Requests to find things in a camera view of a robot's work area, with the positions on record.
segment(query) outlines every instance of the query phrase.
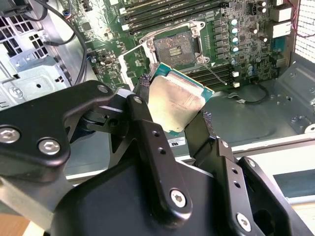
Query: metal bracket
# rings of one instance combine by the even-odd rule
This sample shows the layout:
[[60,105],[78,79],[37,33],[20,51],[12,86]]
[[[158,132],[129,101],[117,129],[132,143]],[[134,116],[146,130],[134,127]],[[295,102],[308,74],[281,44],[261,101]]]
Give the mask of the metal bracket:
[[211,116],[199,112],[185,128],[185,135],[195,166],[212,173],[217,180],[216,211],[222,232],[263,235],[253,220],[242,168],[235,163],[231,147],[216,137]]
[[266,235],[313,235],[287,202],[276,181],[271,181],[256,162],[242,157],[238,165],[246,176],[255,221]]
[[[70,156],[69,140],[81,116],[107,105],[113,96],[110,88],[89,81],[2,111],[1,128],[14,129],[19,137],[11,142],[11,135],[0,134],[0,162],[5,163],[0,175],[39,182],[56,179]],[[59,150],[43,153],[39,145],[44,140],[53,140]]]

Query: ram slot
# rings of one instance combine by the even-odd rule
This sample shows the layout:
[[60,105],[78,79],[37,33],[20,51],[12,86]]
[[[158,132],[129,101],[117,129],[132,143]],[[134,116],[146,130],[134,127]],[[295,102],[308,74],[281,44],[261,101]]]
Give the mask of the ram slot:
[[169,6],[165,9],[161,9],[158,11],[150,11],[150,12],[146,12],[143,14],[138,14],[135,17],[129,18],[129,21],[134,23],[134,24],[137,24],[137,23],[141,23],[141,22],[145,22],[147,20],[150,20],[153,17],[155,19],[161,18],[161,17],[169,16],[171,14],[176,14],[177,12],[185,11],[185,10],[191,9],[191,8],[206,7],[207,5],[211,5],[209,3],[209,0],[204,0],[204,1],[200,1],[200,2],[191,2],[191,1],[187,0],[187,1],[181,2],[178,5],[175,5],[175,6],[172,5],[172,6]]
[[144,13],[148,13],[150,12],[151,10],[159,10],[161,8],[164,8],[164,7],[167,7],[167,6],[170,6],[170,5],[174,5],[174,4],[177,4],[179,2],[190,2],[191,0],[167,0],[167,1],[159,1],[155,4],[151,4],[150,6],[145,6],[145,8],[143,9],[137,9],[139,7],[134,7],[132,9],[126,9],[126,14],[125,16],[128,17],[128,18],[132,18],[132,17],[135,17],[137,15],[141,15],[141,14],[144,14]]
[[[228,84],[231,84],[232,77],[231,77],[231,71],[232,68],[230,66],[220,66],[220,67],[215,67],[212,68],[213,72],[215,72],[216,75],[220,77],[223,81],[227,82]],[[188,74],[187,76],[191,77],[192,79],[198,81],[204,86],[207,86],[211,89],[214,89],[216,87],[222,86],[222,82],[220,82],[214,74],[212,74],[208,70],[202,70],[202,71],[197,71]]]
[[158,26],[165,27],[169,26],[172,23],[189,21],[194,17],[200,16],[201,14],[208,12],[209,10],[214,10],[220,7],[225,7],[225,2],[212,5],[209,7],[203,7],[201,9],[187,9],[184,12],[172,14],[167,17],[162,17],[162,19],[159,20],[153,19],[151,21],[143,22],[138,25],[130,24],[129,32],[131,34],[136,34]]

